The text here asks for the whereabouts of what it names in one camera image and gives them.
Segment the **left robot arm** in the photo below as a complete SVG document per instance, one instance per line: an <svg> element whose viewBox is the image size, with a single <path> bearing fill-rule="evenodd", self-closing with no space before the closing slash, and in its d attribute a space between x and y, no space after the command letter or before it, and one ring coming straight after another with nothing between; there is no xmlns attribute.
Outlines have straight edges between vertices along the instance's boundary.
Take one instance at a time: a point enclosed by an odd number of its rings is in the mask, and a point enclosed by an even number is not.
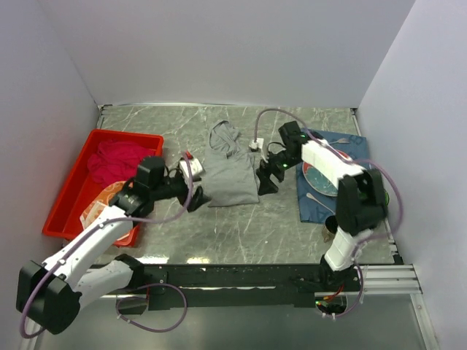
<svg viewBox="0 0 467 350"><path fill-rule="evenodd" d="M21 313L20 334L30 338L27 320L41 331L63 332L81 309L117 289L138 292L144 285L145 265L122 254L102 268L90 267L113 243L138 223L149 223L155 202L177 198L181 213L205 204L202 188L193 183L203 171L198 159L182 153L169 170L159 156L146 157L136 175L127 180L98 217L64 248L44 262L27 262L19 272L16 309Z"/></svg>

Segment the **grey t-shirt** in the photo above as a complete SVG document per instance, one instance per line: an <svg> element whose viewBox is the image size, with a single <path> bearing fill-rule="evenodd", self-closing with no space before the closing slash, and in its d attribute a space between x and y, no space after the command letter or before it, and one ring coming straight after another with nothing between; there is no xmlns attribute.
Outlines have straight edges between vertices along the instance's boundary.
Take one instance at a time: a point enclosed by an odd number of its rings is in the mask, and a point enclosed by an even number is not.
<svg viewBox="0 0 467 350"><path fill-rule="evenodd" d="M207 136L201 184L209 207L259 202L254 157L240 142L240 132L227 120L214 124Z"/></svg>

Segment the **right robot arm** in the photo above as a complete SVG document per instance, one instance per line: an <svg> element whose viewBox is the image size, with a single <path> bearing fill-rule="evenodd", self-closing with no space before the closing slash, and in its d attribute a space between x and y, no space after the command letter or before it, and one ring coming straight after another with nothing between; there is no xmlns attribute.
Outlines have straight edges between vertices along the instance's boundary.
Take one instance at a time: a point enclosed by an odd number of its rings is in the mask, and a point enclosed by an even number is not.
<svg viewBox="0 0 467 350"><path fill-rule="evenodd" d="M320 134L303 131L296 122L285 123L279 134L284 149L269 152L260 161L256 171L260 180L258 194L277 193L278 187L271 177L282 182L285 171L299 163L308 163L337 188L336 235L323 257L327 268L319 273L320 285L326 290L336 290L344 283L343 270L353 264L358 246L387 217L382 175L375 168L366 169L343 157Z"/></svg>

